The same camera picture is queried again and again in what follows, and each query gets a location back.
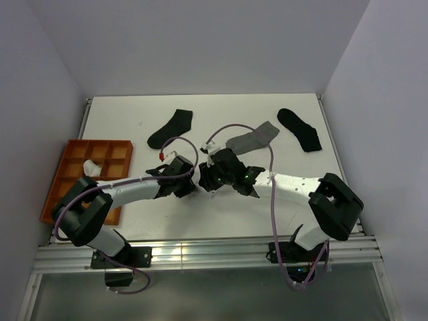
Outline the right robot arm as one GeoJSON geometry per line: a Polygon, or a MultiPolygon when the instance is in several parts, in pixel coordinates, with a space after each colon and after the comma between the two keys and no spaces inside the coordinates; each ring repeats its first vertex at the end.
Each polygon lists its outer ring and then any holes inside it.
{"type": "Polygon", "coordinates": [[[279,198],[311,209],[313,218],[299,224],[290,242],[290,255],[298,261],[330,238],[346,241],[364,208],[360,198],[333,173],[320,178],[295,177],[247,167],[230,148],[205,147],[201,151],[207,161],[199,165],[199,186],[207,192],[227,185],[246,197],[279,198]]]}

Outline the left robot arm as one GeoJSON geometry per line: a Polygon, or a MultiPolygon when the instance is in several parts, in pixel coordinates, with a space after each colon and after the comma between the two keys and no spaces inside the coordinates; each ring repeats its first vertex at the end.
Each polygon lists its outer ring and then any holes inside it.
{"type": "Polygon", "coordinates": [[[107,214],[129,203],[159,199],[174,194],[184,197],[195,190],[192,176],[194,164],[183,156],[132,179],[94,181],[78,179],[54,207],[54,234],[58,240],[74,246],[87,245],[106,255],[115,267],[129,262],[127,240],[119,232],[104,226],[107,214]]]}

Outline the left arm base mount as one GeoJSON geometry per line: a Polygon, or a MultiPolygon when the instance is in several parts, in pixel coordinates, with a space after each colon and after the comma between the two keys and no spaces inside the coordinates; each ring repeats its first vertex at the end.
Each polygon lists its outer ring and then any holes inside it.
{"type": "Polygon", "coordinates": [[[151,247],[126,245],[113,257],[96,250],[91,259],[92,270],[104,270],[104,283],[110,289],[126,292],[133,281],[143,281],[143,289],[150,286],[150,276],[142,270],[149,268],[152,259],[151,247]]]}

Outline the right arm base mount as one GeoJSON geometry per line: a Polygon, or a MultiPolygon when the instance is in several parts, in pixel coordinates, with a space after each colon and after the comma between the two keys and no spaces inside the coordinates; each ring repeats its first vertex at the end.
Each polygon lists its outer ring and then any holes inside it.
{"type": "Polygon", "coordinates": [[[279,242],[279,249],[282,262],[288,263],[301,263],[300,266],[287,267],[287,272],[290,278],[298,283],[302,283],[310,273],[310,269],[316,261],[316,258],[322,253],[319,262],[325,262],[329,256],[329,246],[322,250],[323,243],[318,244],[314,249],[306,251],[299,245],[293,242],[279,242]]]}

